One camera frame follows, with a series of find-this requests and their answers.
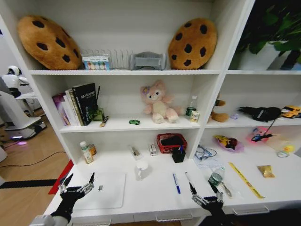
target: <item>blue pen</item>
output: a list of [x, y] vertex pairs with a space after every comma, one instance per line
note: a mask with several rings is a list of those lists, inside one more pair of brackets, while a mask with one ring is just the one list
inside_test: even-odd
[[175, 176], [174, 173], [173, 173], [173, 176], [174, 176], [174, 183], [175, 183], [175, 186], [177, 187], [178, 193], [181, 194], [180, 187], [179, 187], [178, 181], [177, 181], [177, 177]]

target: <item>book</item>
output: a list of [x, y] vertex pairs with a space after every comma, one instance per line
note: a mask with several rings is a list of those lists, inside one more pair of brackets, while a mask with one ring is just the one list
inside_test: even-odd
[[96, 105], [95, 83], [87, 83], [72, 87], [74, 97], [84, 126], [92, 121]]
[[69, 119], [68, 119], [67, 114], [63, 107], [64, 93], [59, 93], [59, 94], [53, 96], [52, 99], [53, 99], [53, 102], [55, 103], [58, 113], [60, 114], [60, 116], [62, 118], [63, 124], [65, 126], [70, 126]]
[[62, 104], [63, 104], [64, 110], [65, 110], [65, 112], [66, 112], [66, 114], [67, 114], [67, 117], [68, 117], [68, 119], [69, 119], [70, 124], [71, 124], [72, 126], [78, 126], [78, 124], [77, 124], [77, 122], [76, 122], [76, 120], [75, 120], [75, 117], [74, 117], [74, 115], [73, 115], [71, 106], [70, 106], [70, 104], [69, 104], [69, 101], [68, 101], [68, 99], [67, 99], [67, 95], [64, 95], [64, 100], [65, 100], [65, 101], [62, 102]]
[[84, 124], [83, 124], [83, 122], [81, 120], [79, 109], [77, 107], [76, 100], [75, 100], [75, 97], [73, 95], [73, 90], [72, 89], [68, 89], [68, 90], [65, 91], [65, 93], [66, 93], [68, 102], [69, 102], [69, 104], [71, 106], [72, 113], [74, 115], [74, 118], [76, 120], [77, 125], [78, 126], [83, 126]]

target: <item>drawer handle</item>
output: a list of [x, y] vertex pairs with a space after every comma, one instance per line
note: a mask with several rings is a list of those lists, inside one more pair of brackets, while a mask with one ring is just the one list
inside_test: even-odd
[[110, 226], [112, 219], [107, 223], [72, 223], [72, 226]]
[[235, 209], [233, 209], [233, 213], [236, 216], [251, 215], [251, 214], [261, 214], [261, 213], [269, 213], [269, 209], [266, 206], [263, 206], [263, 210], [242, 210], [242, 211], [236, 211]]
[[168, 222], [168, 221], [179, 221], [179, 220], [191, 220], [192, 219], [192, 213], [189, 212], [189, 217], [187, 218], [172, 218], [172, 219], [158, 219], [158, 216], [156, 215], [156, 221], [157, 222]]

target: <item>wooden floor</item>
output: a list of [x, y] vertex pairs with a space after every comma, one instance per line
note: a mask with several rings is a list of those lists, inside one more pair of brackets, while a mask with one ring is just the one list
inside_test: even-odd
[[[40, 161], [52, 153], [64, 151], [46, 116], [43, 117], [47, 128], [36, 137], [5, 148], [8, 157], [0, 166], [24, 165]], [[3, 128], [2, 140], [8, 140]], [[0, 168], [0, 175], [6, 181], [56, 179], [69, 159], [65, 153], [58, 153], [33, 166]], [[54, 195], [49, 195], [47, 187], [0, 189], [0, 226], [28, 226], [36, 215], [41, 215]], [[124, 226], [157, 226], [157, 222], [130, 223]], [[161, 226], [180, 226], [180, 222], [164, 223]]]

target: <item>yellow toy car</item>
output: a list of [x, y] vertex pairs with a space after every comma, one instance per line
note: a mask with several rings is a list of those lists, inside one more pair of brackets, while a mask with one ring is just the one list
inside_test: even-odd
[[288, 110], [288, 112], [282, 113], [281, 116], [285, 118], [301, 118], [301, 107], [298, 106], [285, 106], [283, 109]]

